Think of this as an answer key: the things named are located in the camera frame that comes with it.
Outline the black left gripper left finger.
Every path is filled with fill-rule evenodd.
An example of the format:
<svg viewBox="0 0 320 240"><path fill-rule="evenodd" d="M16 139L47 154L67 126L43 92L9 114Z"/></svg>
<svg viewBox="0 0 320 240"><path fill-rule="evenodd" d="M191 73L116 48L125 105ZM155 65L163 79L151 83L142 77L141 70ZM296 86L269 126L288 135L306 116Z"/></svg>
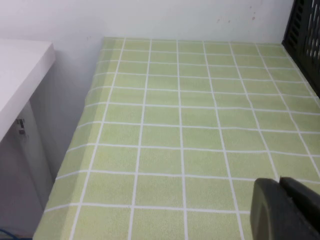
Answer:
<svg viewBox="0 0 320 240"><path fill-rule="evenodd" d="M295 214L295 206L280 181L258 178L254 182L250 226L254 240L303 240L308 234L300 218Z"/></svg>

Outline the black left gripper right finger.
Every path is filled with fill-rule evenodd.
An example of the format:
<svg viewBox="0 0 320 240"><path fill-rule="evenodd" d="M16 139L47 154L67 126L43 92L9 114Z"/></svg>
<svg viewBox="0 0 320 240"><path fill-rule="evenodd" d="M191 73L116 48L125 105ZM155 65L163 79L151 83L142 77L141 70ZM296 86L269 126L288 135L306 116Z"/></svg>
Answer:
<svg viewBox="0 0 320 240"><path fill-rule="evenodd" d="M291 177L281 177L280 186L284 189L296 210L294 213L300 218L304 230L300 233L308 234L303 240L320 239L320 195L301 182Z"/></svg>

